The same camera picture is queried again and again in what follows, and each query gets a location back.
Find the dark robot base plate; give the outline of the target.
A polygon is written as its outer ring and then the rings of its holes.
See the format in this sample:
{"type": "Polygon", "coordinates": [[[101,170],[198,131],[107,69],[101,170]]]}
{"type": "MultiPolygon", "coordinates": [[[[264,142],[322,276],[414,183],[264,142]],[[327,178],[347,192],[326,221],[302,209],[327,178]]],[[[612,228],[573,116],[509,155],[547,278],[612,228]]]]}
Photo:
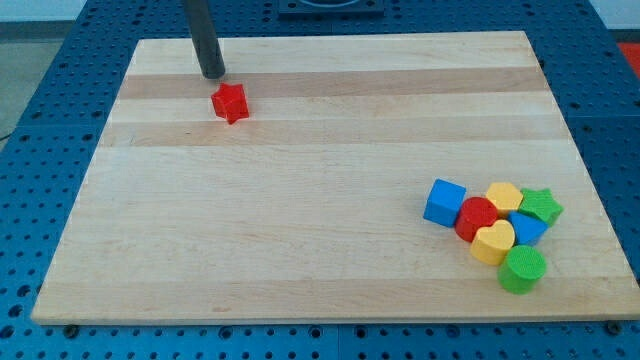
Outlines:
{"type": "Polygon", "coordinates": [[[384,0],[275,0],[279,18],[382,15],[384,0]]]}

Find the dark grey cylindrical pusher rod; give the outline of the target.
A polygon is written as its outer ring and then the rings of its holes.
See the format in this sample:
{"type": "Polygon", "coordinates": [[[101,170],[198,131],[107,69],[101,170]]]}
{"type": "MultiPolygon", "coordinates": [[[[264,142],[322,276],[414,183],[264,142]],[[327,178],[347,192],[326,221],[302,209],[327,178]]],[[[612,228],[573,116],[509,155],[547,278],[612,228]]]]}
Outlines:
{"type": "Polygon", "coordinates": [[[208,0],[182,0],[182,6],[202,75],[219,79],[226,73],[208,0]]]}

